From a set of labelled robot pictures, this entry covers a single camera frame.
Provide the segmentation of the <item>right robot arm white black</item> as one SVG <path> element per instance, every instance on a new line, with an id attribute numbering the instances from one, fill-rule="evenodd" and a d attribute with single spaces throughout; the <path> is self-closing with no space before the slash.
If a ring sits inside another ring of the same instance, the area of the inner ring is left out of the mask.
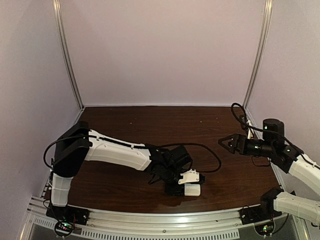
<path id="1" fill-rule="evenodd" d="M 268 158 L 280 168 L 311 188 L 320 192 L 320 166 L 301 149 L 285 139 L 285 125 L 275 118 L 262 122 L 262 139 L 232 134 L 218 140 L 218 144 L 231 154 Z M 267 215 L 283 212 L 320 224 L 320 203 L 315 200 L 293 195 L 282 189 L 273 188 L 260 198 L 260 206 Z"/>

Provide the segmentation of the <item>right aluminium frame post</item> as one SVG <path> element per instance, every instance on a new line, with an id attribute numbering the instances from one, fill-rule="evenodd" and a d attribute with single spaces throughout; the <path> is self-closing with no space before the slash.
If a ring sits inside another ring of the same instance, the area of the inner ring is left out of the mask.
<path id="1" fill-rule="evenodd" d="M 246 90 L 246 94 L 243 101 L 243 107 L 246 109 L 249 105 L 250 99 L 252 97 L 254 86 L 256 80 L 258 78 L 260 66 L 262 63 L 266 43 L 268 40 L 268 35 L 270 31 L 271 19 L 272 19 L 272 12 L 273 12 L 273 1 L 266 0 L 264 3 L 264 9 L 262 14 L 262 23 L 260 28 L 259 40 L 256 50 L 256 55 L 250 75 L 249 84 Z"/>

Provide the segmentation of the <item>left aluminium frame post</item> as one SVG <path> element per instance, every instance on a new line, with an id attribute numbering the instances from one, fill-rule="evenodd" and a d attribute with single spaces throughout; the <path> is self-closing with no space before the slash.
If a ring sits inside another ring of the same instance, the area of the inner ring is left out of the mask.
<path id="1" fill-rule="evenodd" d="M 76 82 L 76 78 L 75 78 L 75 74 L 74 74 L 74 70 L 71 62 L 71 56 L 68 48 L 67 37 L 66 37 L 66 32 L 64 28 L 64 22 L 63 22 L 61 1 L 53 0 L 52 3 L 53 3 L 53 10 L 54 10 L 55 20 L 57 25 L 58 37 L 61 45 L 62 57 L 64 60 L 71 90 L 73 92 L 78 109 L 82 110 L 84 108 L 84 104 L 81 99 L 80 91 Z"/>

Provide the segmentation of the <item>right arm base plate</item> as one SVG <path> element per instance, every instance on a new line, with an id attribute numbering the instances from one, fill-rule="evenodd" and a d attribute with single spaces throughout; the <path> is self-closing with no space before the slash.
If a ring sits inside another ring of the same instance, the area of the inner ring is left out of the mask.
<path id="1" fill-rule="evenodd" d="M 282 215 L 280 211 L 267 212 L 260 204 L 256 206 L 245 205 L 238 211 L 238 213 L 242 225 L 272 220 L 273 218 Z"/>

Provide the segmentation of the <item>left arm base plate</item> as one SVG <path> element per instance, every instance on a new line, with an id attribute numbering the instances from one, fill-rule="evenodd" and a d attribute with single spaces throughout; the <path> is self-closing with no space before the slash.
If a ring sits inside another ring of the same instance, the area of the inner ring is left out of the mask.
<path id="1" fill-rule="evenodd" d="M 46 211 L 46 216 L 54 218 L 55 220 L 68 222 L 76 225 L 87 224 L 89 218 L 90 211 L 85 208 L 73 207 L 73 206 L 52 206 L 51 204 L 48 206 Z"/>

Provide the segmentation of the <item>front aluminium rail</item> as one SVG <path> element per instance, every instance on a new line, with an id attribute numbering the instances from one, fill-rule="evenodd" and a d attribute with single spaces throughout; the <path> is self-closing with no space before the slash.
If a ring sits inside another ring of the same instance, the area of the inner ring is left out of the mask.
<path id="1" fill-rule="evenodd" d="M 306 222 L 286 214 L 274 218 L 275 229 L 281 230 L 270 237 L 259 235 L 255 228 L 268 220 L 243 224 L 239 211 L 207 211 L 196 213 L 128 213 L 87 209 L 86 225 L 75 224 L 66 238 L 54 232 L 56 220 L 46 216 L 43 198 L 32 196 L 18 240 L 311 240 Z"/>

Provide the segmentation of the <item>aluminium frame post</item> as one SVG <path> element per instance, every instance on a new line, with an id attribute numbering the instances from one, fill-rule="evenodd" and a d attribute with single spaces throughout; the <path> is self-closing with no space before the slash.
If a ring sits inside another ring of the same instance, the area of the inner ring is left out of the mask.
<path id="1" fill-rule="evenodd" d="M 52 3 L 53 3 L 53 10 L 54 10 L 55 20 L 57 25 L 58 37 L 61 45 L 62 57 L 64 60 L 71 90 L 73 92 L 78 109 L 82 110 L 84 108 L 84 104 L 81 99 L 80 91 L 76 82 L 76 78 L 75 78 L 75 74 L 74 74 L 74 70 L 71 62 L 71 56 L 68 48 L 67 37 L 66 37 L 66 32 L 64 28 L 64 22 L 63 22 L 61 1 L 53 0 Z"/>
<path id="2" fill-rule="evenodd" d="M 273 1 L 266 0 L 264 3 L 264 9 L 262 14 L 262 23 L 260 28 L 259 40 L 256 50 L 256 55 L 250 75 L 249 84 L 246 90 L 246 94 L 243 101 L 243 107 L 246 109 L 249 105 L 250 99 L 252 97 L 254 86 L 256 80 L 258 78 L 260 66 L 262 63 L 266 43 L 268 40 L 268 35 L 270 31 L 271 19 L 272 19 L 272 12 L 273 12 Z"/>

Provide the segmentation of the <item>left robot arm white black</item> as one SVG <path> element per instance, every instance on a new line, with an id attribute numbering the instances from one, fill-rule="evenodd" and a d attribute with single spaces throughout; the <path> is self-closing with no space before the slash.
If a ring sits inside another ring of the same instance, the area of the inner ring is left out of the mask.
<path id="1" fill-rule="evenodd" d="M 130 143 L 105 136 L 79 121 L 57 141 L 51 164 L 51 204 L 66 207 L 72 179 L 85 161 L 111 163 L 147 172 L 165 183 L 169 196 L 198 197 L 201 194 L 199 173 L 185 170 L 191 157 L 182 145 L 169 150 L 143 143 Z"/>

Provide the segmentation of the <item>white remote control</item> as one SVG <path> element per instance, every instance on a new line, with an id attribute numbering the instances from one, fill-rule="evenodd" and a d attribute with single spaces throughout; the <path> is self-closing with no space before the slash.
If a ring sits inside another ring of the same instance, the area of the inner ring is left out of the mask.
<path id="1" fill-rule="evenodd" d="M 184 196 L 186 197 L 199 197 L 201 195 L 200 184 L 184 184 Z"/>

